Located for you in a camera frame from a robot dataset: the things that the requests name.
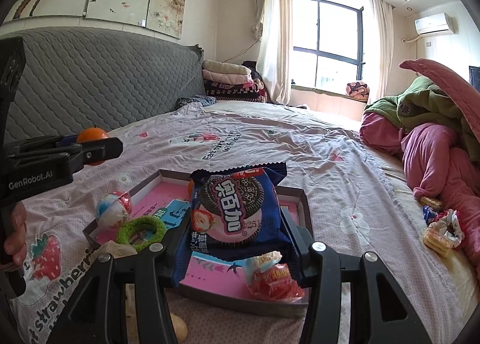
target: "finger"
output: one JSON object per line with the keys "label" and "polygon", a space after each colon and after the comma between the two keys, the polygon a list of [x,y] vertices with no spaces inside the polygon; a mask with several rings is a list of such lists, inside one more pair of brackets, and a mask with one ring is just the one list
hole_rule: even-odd
{"label": "finger", "polygon": [[16,230],[15,233],[10,234],[10,236],[5,240],[5,252],[10,255],[20,252],[25,245],[25,239],[25,226],[22,226],[20,229]]}
{"label": "finger", "polygon": [[13,255],[13,260],[14,260],[13,262],[16,265],[22,265],[26,257],[27,257],[27,245],[23,244],[23,247],[22,249],[20,249],[20,252],[17,252]]}
{"label": "finger", "polygon": [[11,223],[14,225],[15,230],[20,229],[27,219],[27,211],[22,202],[16,204],[11,212]]}

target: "green fuzzy ring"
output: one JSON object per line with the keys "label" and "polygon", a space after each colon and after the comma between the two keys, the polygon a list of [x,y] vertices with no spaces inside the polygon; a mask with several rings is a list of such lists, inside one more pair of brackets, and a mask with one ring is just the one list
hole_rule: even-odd
{"label": "green fuzzy ring", "polygon": [[165,223],[163,223],[160,219],[149,216],[140,217],[132,221],[125,222],[122,225],[117,234],[117,243],[121,245],[130,245],[130,238],[136,232],[141,230],[152,230],[155,233],[153,233],[153,236],[149,241],[144,242],[141,245],[132,245],[139,253],[148,245],[162,241],[163,236],[167,232]]}

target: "white air conditioner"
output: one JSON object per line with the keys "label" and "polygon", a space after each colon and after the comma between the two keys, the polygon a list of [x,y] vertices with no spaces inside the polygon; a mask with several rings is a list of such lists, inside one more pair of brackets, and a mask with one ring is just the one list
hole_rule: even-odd
{"label": "white air conditioner", "polygon": [[436,36],[455,33],[452,18],[447,13],[434,14],[415,20],[415,29],[420,36]]}

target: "window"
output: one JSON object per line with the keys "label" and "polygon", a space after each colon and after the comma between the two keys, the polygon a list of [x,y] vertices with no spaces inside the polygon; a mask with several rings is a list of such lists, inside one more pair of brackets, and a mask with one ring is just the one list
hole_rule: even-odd
{"label": "window", "polygon": [[345,93],[362,79],[363,7],[325,0],[293,0],[293,55],[296,85]]}

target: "orange fruit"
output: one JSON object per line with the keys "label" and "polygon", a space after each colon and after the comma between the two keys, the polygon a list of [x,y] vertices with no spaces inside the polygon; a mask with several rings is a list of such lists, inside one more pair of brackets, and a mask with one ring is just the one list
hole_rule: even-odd
{"label": "orange fruit", "polygon": [[[77,143],[84,143],[84,142],[90,142],[90,141],[97,141],[99,139],[105,139],[108,138],[109,135],[102,129],[99,129],[98,127],[91,127],[89,129],[84,129],[77,137]],[[88,165],[100,165],[104,163],[105,161],[98,161],[98,162],[92,162],[91,164]]]}
{"label": "orange fruit", "polygon": [[191,193],[194,191],[194,186],[195,186],[194,181],[190,180],[190,182],[188,183],[188,195],[191,196]]}

